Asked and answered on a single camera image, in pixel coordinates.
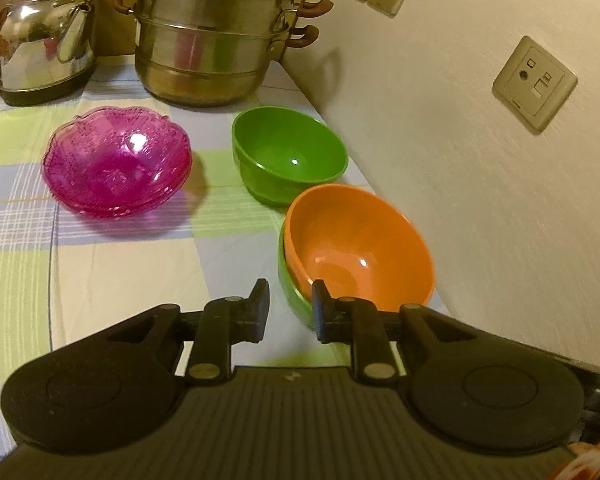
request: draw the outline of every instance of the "tablecloth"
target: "tablecloth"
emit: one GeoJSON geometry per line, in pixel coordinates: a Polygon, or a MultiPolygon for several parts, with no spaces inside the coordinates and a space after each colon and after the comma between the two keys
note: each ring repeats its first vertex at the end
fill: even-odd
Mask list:
{"type": "MultiPolygon", "coordinates": [[[[11,108],[0,99],[0,388],[21,364],[156,304],[200,310],[211,299],[247,296],[257,278],[270,284],[265,338],[234,346],[234,364],[347,363],[342,348],[320,345],[288,306],[277,274],[284,212],[254,200],[234,165],[232,121],[260,104],[322,120],[275,62],[251,98],[221,108],[156,100],[138,81],[132,56],[100,59],[83,91],[51,104],[11,108]],[[51,198],[41,178],[53,131],[103,105],[151,108],[190,137],[196,169],[153,212],[78,218],[51,198]]],[[[372,191],[353,161],[340,181],[372,191]]],[[[446,312],[437,294],[429,306],[446,312]]],[[[13,446],[0,415],[0,459],[13,446]]]]}

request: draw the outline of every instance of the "kettle spout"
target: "kettle spout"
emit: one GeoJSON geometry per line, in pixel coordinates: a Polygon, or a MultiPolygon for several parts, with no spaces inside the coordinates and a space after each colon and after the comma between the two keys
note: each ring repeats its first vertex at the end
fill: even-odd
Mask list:
{"type": "Polygon", "coordinates": [[[84,31],[93,10],[90,2],[75,7],[69,16],[68,25],[62,31],[58,41],[58,61],[69,63],[75,59],[80,46],[84,43],[84,31]]]}

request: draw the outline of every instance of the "screw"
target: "screw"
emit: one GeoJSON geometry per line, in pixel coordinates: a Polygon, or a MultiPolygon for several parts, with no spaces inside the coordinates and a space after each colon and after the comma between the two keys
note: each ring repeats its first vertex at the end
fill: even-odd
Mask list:
{"type": "Polygon", "coordinates": [[[368,378],[378,381],[391,379],[395,375],[395,368],[387,363],[371,363],[362,371],[368,378]]]}
{"type": "Polygon", "coordinates": [[[209,381],[220,375],[220,368],[212,363],[198,363],[189,368],[189,375],[194,379],[209,381]]]}

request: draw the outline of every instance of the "stainless steel kettle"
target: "stainless steel kettle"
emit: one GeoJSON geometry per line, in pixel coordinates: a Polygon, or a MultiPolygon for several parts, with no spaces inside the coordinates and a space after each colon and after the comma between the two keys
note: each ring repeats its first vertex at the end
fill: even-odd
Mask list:
{"type": "Polygon", "coordinates": [[[0,94],[29,106],[85,85],[95,54],[93,0],[11,0],[0,12],[0,94]]]}

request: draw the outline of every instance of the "pink bowl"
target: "pink bowl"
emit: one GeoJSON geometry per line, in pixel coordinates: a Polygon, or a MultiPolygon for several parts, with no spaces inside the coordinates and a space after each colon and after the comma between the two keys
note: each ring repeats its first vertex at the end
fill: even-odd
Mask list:
{"type": "Polygon", "coordinates": [[[191,171],[189,137],[168,117],[142,107],[105,106],[58,128],[42,161],[51,193],[94,218],[149,211],[191,171]]]}

